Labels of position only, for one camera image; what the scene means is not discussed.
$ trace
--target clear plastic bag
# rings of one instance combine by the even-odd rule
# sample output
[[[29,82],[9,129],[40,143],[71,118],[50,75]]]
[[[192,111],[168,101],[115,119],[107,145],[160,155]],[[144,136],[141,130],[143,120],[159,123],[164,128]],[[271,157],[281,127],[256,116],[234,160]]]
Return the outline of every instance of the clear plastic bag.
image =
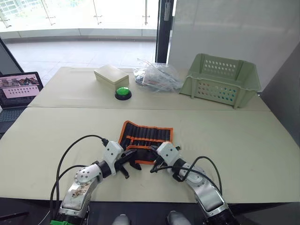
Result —
[[[146,67],[134,69],[135,82],[151,91],[179,93],[183,81],[174,67],[165,63],[143,62]]]

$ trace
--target white box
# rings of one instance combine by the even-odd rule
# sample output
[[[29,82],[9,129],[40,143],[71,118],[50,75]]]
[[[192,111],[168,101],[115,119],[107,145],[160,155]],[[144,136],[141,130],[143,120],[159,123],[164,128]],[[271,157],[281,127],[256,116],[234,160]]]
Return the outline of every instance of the white box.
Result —
[[[105,65],[101,68],[95,69],[94,73],[99,82],[114,90],[120,87],[129,86],[128,74],[112,65]]]

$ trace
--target tiled floor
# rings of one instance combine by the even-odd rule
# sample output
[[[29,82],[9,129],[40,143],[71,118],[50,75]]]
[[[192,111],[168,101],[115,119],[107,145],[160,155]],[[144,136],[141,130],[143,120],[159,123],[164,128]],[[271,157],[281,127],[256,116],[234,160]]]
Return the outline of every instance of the tiled floor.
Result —
[[[142,66],[139,59],[154,61],[155,41],[60,41],[7,44],[25,72],[38,71],[44,85],[60,67],[118,68]]]

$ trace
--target plastic basket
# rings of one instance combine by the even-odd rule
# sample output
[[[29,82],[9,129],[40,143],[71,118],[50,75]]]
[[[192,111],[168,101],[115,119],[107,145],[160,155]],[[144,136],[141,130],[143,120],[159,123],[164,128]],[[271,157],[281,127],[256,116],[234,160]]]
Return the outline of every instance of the plastic basket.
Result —
[[[237,108],[244,107],[260,89],[255,64],[198,54],[180,93]]]

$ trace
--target laptop screen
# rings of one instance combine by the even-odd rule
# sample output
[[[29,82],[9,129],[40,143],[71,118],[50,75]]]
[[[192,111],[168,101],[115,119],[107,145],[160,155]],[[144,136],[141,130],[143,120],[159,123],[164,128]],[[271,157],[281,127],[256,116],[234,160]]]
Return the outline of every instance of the laptop screen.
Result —
[[[3,109],[26,107],[42,88],[37,72],[3,75],[0,77],[0,105]]]

